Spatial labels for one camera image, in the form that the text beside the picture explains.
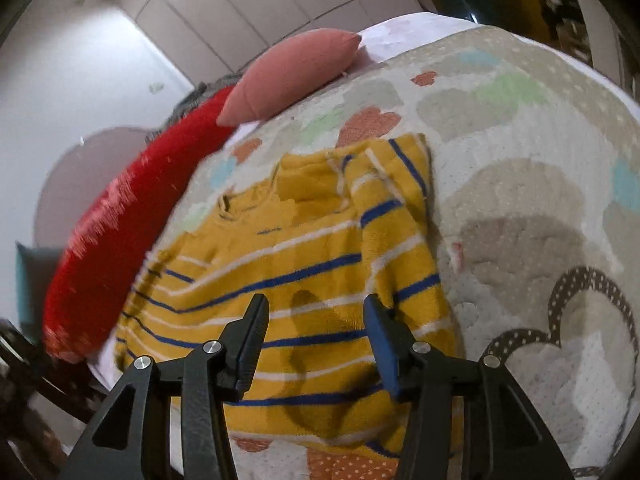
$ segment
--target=screw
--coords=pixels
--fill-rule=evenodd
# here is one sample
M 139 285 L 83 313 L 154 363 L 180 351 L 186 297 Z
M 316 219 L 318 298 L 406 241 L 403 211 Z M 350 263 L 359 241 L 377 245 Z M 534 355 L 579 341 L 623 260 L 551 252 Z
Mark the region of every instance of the screw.
M 484 366 L 488 366 L 489 368 L 499 368 L 500 367 L 500 359 L 498 359 L 495 355 L 485 355 L 482 359 Z
M 202 348 L 207 354 L 215 354 L 222 350 L 222 343 L 220 341 L 207 341 Z
M 143 355 L 142 357 L 137 358 L 133 365 L 138 369 L 138 370 L 144 370 L 145 368 L 147 368 L 149 365 L 151 364 L 151 357 L 149 357 L 148 355 Z
M 431 351 L 431 345 L 423 341 L 416 341 L 411 348 L 417 354 L 428 354 Z

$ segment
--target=teal cushion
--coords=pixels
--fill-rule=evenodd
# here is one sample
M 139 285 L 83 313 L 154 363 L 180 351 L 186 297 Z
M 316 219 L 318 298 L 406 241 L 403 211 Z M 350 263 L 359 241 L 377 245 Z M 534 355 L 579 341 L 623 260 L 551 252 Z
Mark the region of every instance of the teal cushion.
M 29 248 L 15 243 L 15 283 L 20 331 L 32 342 L 42 339 L 42 311 L 47 288 L 63 249 Z

